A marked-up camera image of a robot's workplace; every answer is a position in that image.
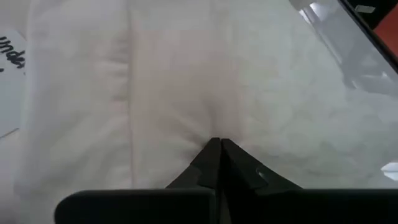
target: white cloth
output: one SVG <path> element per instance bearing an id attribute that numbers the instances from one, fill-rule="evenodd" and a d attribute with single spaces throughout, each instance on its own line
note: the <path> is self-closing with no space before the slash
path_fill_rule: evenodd
<path id="1" fill-rule="evenodd" d="M 22 223 L 164 187 L 212 136 L 304 187 L 377 187 L 398 156 L 396 100 L 346 89 L 288 1 L 34 0 L 29 19 Z"/>

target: white paper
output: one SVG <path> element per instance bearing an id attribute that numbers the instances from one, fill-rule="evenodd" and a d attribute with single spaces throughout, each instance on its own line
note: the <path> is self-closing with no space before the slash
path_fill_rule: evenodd
<path id="1" fill-rule="evenodd" d="M 0 29 L 0 137 L 19 128 L 25 82 L 25 40 Z"/>

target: white fabric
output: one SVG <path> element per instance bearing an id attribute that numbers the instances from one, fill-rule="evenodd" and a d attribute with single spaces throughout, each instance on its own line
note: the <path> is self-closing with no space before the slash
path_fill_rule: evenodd
<path id="1" fill-rule="evenodd" d="M 396 100 L 347 90 L 288 1 L 34 0 L 27 39 L 22 223 L 164 187 L 212 136 L 304 187 L 378 186 L 398 156 Z"/>

